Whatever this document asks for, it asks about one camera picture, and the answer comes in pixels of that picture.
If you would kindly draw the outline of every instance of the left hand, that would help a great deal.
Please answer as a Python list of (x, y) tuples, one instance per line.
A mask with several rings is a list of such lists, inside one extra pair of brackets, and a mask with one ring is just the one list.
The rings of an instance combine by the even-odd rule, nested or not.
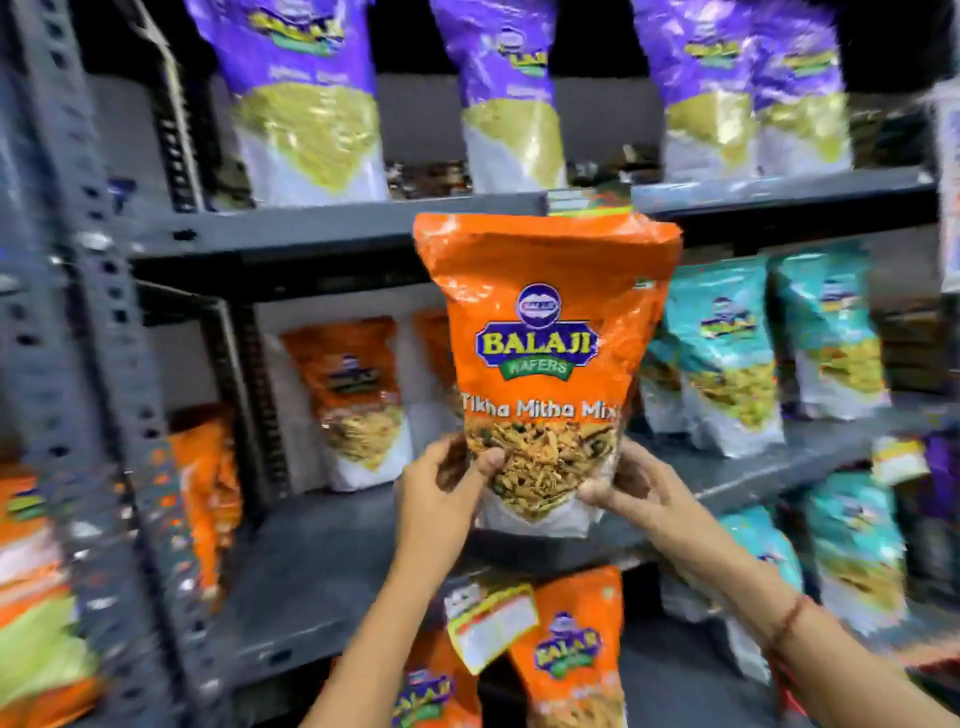
[(397, 481), (399, 517), (395, 568), (415, 571), (439, 587), (467, 541), (480, 493), (503, 467), (506, 453), (485, 451), (467, 467), (463, 435), (430, 445)]

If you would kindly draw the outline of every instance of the forearm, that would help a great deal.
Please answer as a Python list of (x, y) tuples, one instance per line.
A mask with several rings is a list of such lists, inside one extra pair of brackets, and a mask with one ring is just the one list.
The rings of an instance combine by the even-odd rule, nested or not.
[[(799, 597), (776, 567), (745, 550), (723, 569), (724, 596), (732, 610), (769, 644)], [(941, 708), (898, 670), (858, 643), (823, 609), (807, 606), (780, 645), (797, 697), (827, 728), (955, 728), (960, 719)]]
[(416, 569), (394, 563), (301, 728), (390, 725), (404, 663), (435, 591)]

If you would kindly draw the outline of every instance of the hand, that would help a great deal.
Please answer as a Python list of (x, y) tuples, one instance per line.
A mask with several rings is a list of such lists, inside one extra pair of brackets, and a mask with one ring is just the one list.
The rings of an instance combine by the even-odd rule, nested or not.
[(502, 449), (489, 449), (467, 470), (467, 441), (459, 435), (433, 443), (404, 468), (397, 481), (395, 568), (440, 586), (464, 548), (480, 493), (505, 457)]
[(613, 484), (588, 480), (577, 496), (636, 524), (675, 567), (710, 584), (723, 571), (718, 567), (742, 556), (673, 468), (633, 440), (623, 440)]

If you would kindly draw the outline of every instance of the bracelet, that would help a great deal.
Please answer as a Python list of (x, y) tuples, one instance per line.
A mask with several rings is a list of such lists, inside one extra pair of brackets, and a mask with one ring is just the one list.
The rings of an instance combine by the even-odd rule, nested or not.
[(787, 612), (786, 617), (783, 618), (780, 628), (774, 634), (774, 639), (770, 641), (770, 646), (764, 650), (767, 654), (774, 657), (779, 656), (778, 653), (780, 652), (780, 646), (783, 644), (783, 641), (790, 636), (790, 633), (793, 631), (793, 625), (797, 623), (797, 618), (804, 610), (804, 607), (810, 603), (812, 603), (812, 599), (805, 594), (801, 594), (797, 597), (797, 601), (793, 603), (790, 611)]

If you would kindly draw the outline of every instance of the right hand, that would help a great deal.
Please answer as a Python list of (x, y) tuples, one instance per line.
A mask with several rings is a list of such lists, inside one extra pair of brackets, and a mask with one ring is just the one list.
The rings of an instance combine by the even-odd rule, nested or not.
[(733, 536), (673, 468), (633, 440), (623, 440), (613, 483), (588, 480), (577, 496), (639, 526), (678, 570), (708, 583), (724, 571), (720, 567), (742, 555)]

